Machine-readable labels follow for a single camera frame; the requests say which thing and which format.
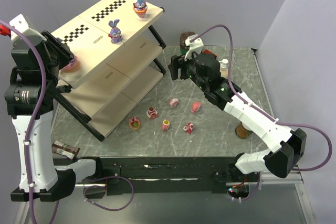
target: marble table surface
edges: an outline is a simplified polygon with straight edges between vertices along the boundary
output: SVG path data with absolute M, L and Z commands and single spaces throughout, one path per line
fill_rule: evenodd
M 228 59 L 227 47 L 205 48 L 215 53 L 219 60 Z M 191 80 L 172 81 L 167 64 L 172 55 L 179 54 L 179 47 L 168 46 L 164 49 L 158 60 L 167 73 L 103 142 L 99 142 L 63 107 L 57 113 L 51 140 L 79 147 L 79 156 L 235 156 L 241 152 L 265 150 L 267 146 L 255 134 L 245 140 L 239 139 L 235 135 L 239 121 L 209 103 Z M 233 81 L 258 106 L 270 113 L 250 48 L 235 48 Z M 167 105 L 170 98 L 179 99 L 176 108 L 171 109 Z M 197 113 L 191 113 L 191 105 L 196 101 L 203 106 Z M 158 110 L 159 117 L 150 121 L 145 113 L 151 106 Z M 129 128 L 128 119 L 131 116 L 141 121 L 140 129 L 133 131 Z M 164 119 L 171 122 L 166 132 L 161 130 Z M 195 126 L 190 135 L 183 131 L 188 122 Z

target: purple bunny toy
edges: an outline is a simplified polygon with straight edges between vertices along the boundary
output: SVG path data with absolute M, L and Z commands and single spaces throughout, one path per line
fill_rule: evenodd
M 146 1 L 145 0 L 137 0 L 135 3 L 134 3 L 134 7 L 137 9 L 137 10 L 144 10 L 147 5 L 146 5 Z
M 111 38 L 111 42 L 113 44 L 118 43 L 122 40 L 121 31 L 117 27 L 118 22 L 119 22 L 118 19 L 115 19 L 114 22 L 113 21 L 109 22 L 109 26 L 112 27 L 109 37 Z

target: white shelf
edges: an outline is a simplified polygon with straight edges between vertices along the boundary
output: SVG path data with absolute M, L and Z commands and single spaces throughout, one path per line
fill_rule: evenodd
M 133 110 L 144 96 L 158 83 L 163 75 L 146 67 L 123 92 L 89 122 L 93 128 L 107 137 L 118 124 Z
M 52 33 L 80 62 L 76 71 L 60 71 L 59 85 L 72 86 L 62 95 L 90 116 L 89 125 L 105 137 L 163 77 L 148 67 L 162 48 L 140 37 L 163 9 L 147 2 L 146 18 L 138 19 L 133 10 L 136 1 L 101 0 Z M 117 18 L 123 41 L 113 44 L 108 23 Z
M 121 30 L 123 43 L 128 46 L 137 36 L 142 34 L 163 15 L 162 8 L 146 2 L 148 7 L 146 18 L 138 19 L 137 14 L 133 10 L 133 3 L 136 1 L 137 0 L 101 0 L 85 12 L 79 14 L 79 17 L 108 34 L 111 31 L 109 21 L 120 19 L 117 27 Z M 110 5 L 117 7 L 117 9 L 108 12 Z
M 139 36 L 108 65 L 134 80 L 161 52 L 162 47 Z
M 65 41 L 65 36 L 76 32 L 76 29 L 79 29 L 82 25 L 84 25 L 82 34 L 72 34 L 77 38 L 74 37 L 72 41 L 67 41 L 70 50 L 78 57 L 79 69 L 70 73 L 59 72 L 60 79 L 70 84 L 74 89 L 92 78 L 107 62 L 111 61 L 115 55 L 125 48 L 122 42 L 112 44 L 107 33 L 80 17 L 70 20 L 54 31 L 52 35 Z
M 99 115 L 89 122 L 89 125 L 104 137 L 107 137 L 136 105 L 136 102 L 120 93 Z
M 94 118 L 123 89 L 131 79 L 109 65 L 103 66 L 94 78 L 86 81 L 77 89 L 62 95 L 89 117 Z
M 139 103 L 145 95 L 162 79 L 163 74 L 147 66 L 122 93 Z

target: black and white checkerboard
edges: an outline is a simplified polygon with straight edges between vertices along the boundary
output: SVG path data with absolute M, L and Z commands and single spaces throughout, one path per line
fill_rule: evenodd
M 101 19 L 108 16 L 110 13 L 113 13 L 115 9 L 118 9 L 118 7 L 121 6 L 123 3 L 125 3 L 126 1 L 127 0 L 114 1 L 113 4 L 110 4 L 109 6 L 105 7 L 105 9 L 101 10 L 99 13 L 97 13 L 95 16 L 91 18 L 98 22 Z
M 84 31 L 89 30 L 88 27 L 85 27 L 85 25 L 80 25 L 79 28 L 76 28 L 75 31 L 72 31 L 69 33 L 69 35 L 64 36 L 64 39 L 62 42 L 64 44 L 67 44 L 68 42 L 72 42 L 74 39 L 78 38 L 80 34 L 83 34 Z

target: clear plastic container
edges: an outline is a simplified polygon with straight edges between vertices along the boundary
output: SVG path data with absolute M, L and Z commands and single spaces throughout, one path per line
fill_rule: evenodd
M 220 63 L 220 75 L 221 77 L 227 79 L 228 76 L 227 64 L 229 63 L 229 61 L 227 59 L 223 59 L 219 63 Z

